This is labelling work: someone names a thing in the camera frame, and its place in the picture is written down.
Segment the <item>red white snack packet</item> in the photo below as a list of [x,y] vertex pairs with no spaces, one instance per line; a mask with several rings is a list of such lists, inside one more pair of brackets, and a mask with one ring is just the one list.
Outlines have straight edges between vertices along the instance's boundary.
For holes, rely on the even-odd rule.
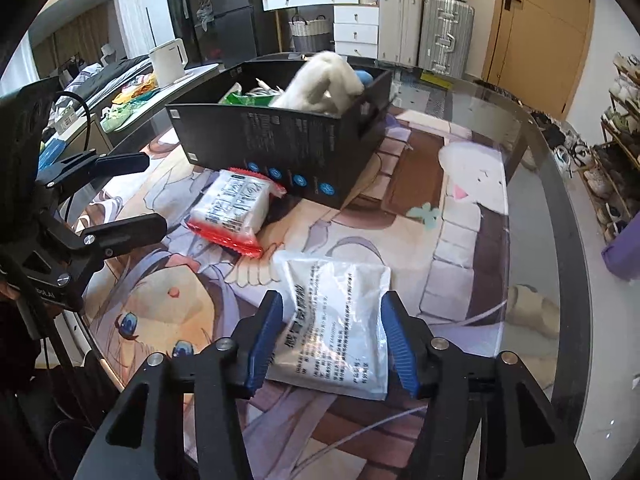
[[257,234],[271,203],[286,189],[263,174],[248,169],[220,170],[186,217],[195,234],[241,256],[259,258],[264,250]]

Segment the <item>white hard suitcase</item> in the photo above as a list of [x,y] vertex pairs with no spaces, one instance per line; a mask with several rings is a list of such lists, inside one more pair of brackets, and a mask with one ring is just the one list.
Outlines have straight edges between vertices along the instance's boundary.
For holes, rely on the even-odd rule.
[[424,0],[378,0],[378,60],[414,67]]

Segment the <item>striped woven basket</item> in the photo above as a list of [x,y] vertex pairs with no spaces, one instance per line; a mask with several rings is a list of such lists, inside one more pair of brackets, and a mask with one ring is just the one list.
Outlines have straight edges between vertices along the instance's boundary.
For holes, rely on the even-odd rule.
[[324,15],[307,20],[295,14],[290,21],[290,31],[295,52],[314,53],[332,48],[332,22]]

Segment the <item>black cardboard box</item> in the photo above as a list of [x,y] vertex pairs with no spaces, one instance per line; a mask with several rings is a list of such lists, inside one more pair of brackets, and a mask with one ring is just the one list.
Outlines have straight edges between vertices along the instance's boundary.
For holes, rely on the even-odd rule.
[[263,81],[285,87],[302,65],[299,60],[256,58],[167,104],[186,158],[213,170],[260,172],[292,195],[341,208],[384,139],[393,79],[389,70],[366,67],[372,81],[341,115],[222,100],[234,84],[249,89]]

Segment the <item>anime print table mat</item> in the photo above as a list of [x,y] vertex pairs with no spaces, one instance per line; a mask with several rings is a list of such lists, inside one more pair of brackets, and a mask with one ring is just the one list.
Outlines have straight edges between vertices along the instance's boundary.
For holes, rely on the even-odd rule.
[[153,352],[197,352],[228,336],[270,289],[284,301],[276,360],[240,405],[258,479],[398,479],[424,421],[401,387],[380,320],[384,292],[466,352],[498,350],[506,300],[508,205],[502,156],[479,133],[411,110],[338,209],[288,194],[237,256],[188,228],[216,180],[175,136],[146,149],[151,166],[119,177],[80,214],[89,226],[156,212],[165,238],[110,260],[82,318],[121,384]]

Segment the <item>white plush toy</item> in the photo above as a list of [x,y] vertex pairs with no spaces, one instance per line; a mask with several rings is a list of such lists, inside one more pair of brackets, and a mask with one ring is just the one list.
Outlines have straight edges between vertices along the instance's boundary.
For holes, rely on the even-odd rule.
[[341,115],[364,92],[364,83],[341,55],[331,51],[316,53],[270,107],[305,113]]

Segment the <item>wooden door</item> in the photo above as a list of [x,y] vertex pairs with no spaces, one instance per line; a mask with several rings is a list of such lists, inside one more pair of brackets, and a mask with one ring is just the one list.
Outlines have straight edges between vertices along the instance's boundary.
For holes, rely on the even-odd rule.
[[484,81],[566,117],[591,40],[594,0],[496,0]]

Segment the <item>white drawer cabinet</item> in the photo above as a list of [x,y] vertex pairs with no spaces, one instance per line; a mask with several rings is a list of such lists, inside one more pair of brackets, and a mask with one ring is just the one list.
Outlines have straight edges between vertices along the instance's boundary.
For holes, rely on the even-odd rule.
[[295,14],[307,20],[324,15],[332,22],[332,48],[347,58],[378,56],[378,0],[262,0],[262,10],[286,18],[286,29]]

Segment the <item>white electric kettle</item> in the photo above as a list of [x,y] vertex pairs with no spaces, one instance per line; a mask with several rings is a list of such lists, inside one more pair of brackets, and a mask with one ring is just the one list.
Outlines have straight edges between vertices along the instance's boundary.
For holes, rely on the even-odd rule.
[[186,76],[186,64],[189,59],[181,38],[155,47],[149,52],[149,58],[160,88],[168,87]]

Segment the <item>silver aluminium suitcase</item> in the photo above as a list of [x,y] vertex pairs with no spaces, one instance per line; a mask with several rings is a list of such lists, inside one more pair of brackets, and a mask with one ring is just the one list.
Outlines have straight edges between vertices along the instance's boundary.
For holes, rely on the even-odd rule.
[[461,79],[472,39],[475,11],[458,0],[424,0],[418,66]]

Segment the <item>wooden shoe rack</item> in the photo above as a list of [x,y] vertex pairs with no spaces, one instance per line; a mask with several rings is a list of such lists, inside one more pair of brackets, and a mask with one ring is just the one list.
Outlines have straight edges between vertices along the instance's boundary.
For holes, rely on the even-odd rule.
[[639,215],[639,59],[617,52],[613,65],[611,105],[600,118],[604,142],[590,148],[594,165],[582,173],[607,243]]

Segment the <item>black refrigerator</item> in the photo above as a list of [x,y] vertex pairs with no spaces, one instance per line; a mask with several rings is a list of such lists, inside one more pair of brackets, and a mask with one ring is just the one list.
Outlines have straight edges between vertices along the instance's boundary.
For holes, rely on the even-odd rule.
[[190,67],[212,63],[231,67],[278,50],[276,19],[262,7],[262,0],[167,2]]

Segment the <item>green white medicine bag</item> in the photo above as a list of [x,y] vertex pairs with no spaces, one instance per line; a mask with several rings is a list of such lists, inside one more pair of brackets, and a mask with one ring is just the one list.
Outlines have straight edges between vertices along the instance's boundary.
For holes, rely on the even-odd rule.
[[268,107],[278,96],[283,93],[280,87],[270,87],[265,81],[256,79],[256,86],[250,90],[244,90],[236,82],[228,92],[218,101],[219,104],[234,106],[260,106]]

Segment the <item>purple shopping bag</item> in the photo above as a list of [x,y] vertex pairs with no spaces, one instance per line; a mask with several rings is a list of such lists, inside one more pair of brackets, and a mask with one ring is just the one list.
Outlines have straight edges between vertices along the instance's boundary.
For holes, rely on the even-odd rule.
[[636,214],[602,252],[608,272],[623,281],[638,281],[640,276],[640,219]]

